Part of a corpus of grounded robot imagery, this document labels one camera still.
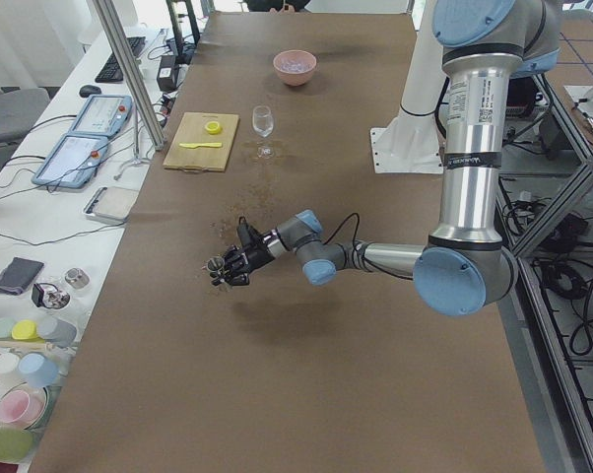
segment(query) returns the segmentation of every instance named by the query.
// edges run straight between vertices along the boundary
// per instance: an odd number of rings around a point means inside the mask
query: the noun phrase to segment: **power adapter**
[[[161,92],[174,92],[178,87],[178,68],[176,58],[172,55],[161,56],[157,84]]]

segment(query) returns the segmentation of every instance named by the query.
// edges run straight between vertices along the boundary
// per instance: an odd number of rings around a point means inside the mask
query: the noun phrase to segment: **cutting board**
[[[208,121],[219,121],[222,132],[211,135],[205,130]],[[186,112],[176,130],[173,142],[163,162],[166,169],[215,170],[227,168],[229,154],[239,123],[239,115],[227,113]],[[220,142],[222,148],[188,149],[178,146],[180,143]]]

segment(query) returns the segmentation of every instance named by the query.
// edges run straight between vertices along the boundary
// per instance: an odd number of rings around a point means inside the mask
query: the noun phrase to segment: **black keyboard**
[[[139,57],[143,46],[146,45],[146,37],[132,36],[128,38],[128,43],[130,44],[130,49],[132,49],[132,53],[135,55],[135,57]],[[119,63],[117,62],[117,58],[115,57],[114,53],[110,54],[110,57],[108,57],[108,60],[101,68],[101,71],[99,71],[99,74],[96,77],[96,82],[121,81],[123,81],[123,72],[121,72],[121,68],[119,67]]]

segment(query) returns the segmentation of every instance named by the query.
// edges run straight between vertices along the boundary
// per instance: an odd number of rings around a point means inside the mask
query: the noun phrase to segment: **computer mouse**
[[[80,88],[80,97],[84,99],[88,96],[92,96],[93,94],[101,94],[101,89],[98,86],[92,86],[90,84]]]

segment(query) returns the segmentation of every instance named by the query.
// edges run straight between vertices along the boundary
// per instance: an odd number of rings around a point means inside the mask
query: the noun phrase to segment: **gray chair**
[[[0,169],[49,104],[45,89],[0,89]]]

